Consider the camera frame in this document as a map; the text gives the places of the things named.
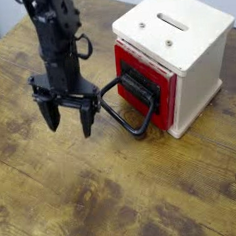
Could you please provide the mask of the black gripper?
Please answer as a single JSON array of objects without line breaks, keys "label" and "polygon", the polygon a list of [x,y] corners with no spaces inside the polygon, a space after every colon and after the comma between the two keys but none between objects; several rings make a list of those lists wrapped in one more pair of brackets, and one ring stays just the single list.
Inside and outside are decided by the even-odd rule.
[{"label": "black gripper", "polygon": [[83,134],[90,137],[95,114],[99,111],[98,87],[83,77],[79,62],[89,57],[89,54],[71,54],[57,61],[47,61],[45,74],[29,77],[33,98],[50,130],[58,128],[60,106],[77,108],[81,113]]}]

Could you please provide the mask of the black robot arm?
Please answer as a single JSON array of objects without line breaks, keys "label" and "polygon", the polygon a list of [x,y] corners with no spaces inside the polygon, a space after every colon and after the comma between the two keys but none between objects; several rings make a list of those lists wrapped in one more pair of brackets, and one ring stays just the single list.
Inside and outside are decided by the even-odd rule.
[{"label": "black robot arm", "polygon": [[29,77],[33,100],[38,104],[41,115],[50,130],[57,130],[61,106],[77,108],[81,113],[83,134],[89,137],[95,114],[100,110],[99,89],[83,78],[80,61],[89,58],[80,54],[77,42],[87,36],[77,35],[81,28],[80,11],[73,0],[16,0],[25,6],[39,38],[40,57],[46,73]]}]

